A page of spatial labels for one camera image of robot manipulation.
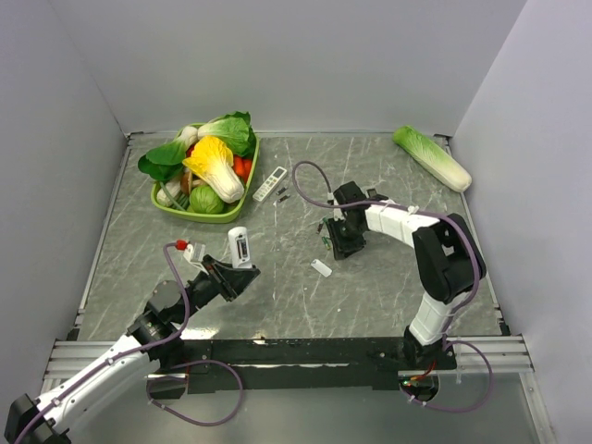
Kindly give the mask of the white remote with coloured buttons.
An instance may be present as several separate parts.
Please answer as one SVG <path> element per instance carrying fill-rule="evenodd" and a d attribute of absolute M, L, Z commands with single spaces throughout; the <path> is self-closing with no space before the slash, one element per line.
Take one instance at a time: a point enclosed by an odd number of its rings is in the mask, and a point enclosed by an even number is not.
<path fill-rule="evenodd" d="M 228 246 L 233 268 L 252 267 L 251 248 L 246 227 L 235 227 L 228 232 Z"/>

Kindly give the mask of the white battery cover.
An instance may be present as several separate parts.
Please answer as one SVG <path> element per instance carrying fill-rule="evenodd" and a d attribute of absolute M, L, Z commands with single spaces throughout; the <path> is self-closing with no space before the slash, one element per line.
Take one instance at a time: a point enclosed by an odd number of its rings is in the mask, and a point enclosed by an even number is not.
<path fill-rule="evenodd" d="M 311 267 L 325 278 L 328 278 L 332 274 L 332 269 L 318 259 L 314 259 L 311 262 Z"/>

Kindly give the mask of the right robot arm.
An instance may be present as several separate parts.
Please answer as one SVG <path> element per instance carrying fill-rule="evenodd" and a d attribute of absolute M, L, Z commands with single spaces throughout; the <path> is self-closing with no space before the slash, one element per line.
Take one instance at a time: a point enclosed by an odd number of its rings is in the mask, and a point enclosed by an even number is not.
<path fill-rule="evenodd" d="M 456 311 L 487 273 L 465 220 L 458 214 L 441 218 L 399 208 L 383 195 L 364 194 L 353 181 L 329 192 L 327 201 L 337 206 L 327 220 L 335 259 L 361 251 L 366 232 L 413 248 L 424 294 L 404 330 L 402 350 L 410 366 L 425 368 L 443 349 Z"/>

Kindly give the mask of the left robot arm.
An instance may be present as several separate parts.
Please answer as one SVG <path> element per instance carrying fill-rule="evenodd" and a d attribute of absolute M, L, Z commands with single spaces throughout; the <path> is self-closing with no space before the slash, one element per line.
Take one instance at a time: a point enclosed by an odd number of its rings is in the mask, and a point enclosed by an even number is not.
<path fill-rule="evenodd" d="M 181 331 L 214 298 L 237 299 L 260 275 L 254 265 L 234 268 L 206 255 L 195 279 L 164 280 L 135 321 L 102 355 L 75 376 L 33 399 L 12 402 L 4 437 L 9 443 L 69 443 L 68 432 L 106 407 L 134 383 L 183 358 Z"/>

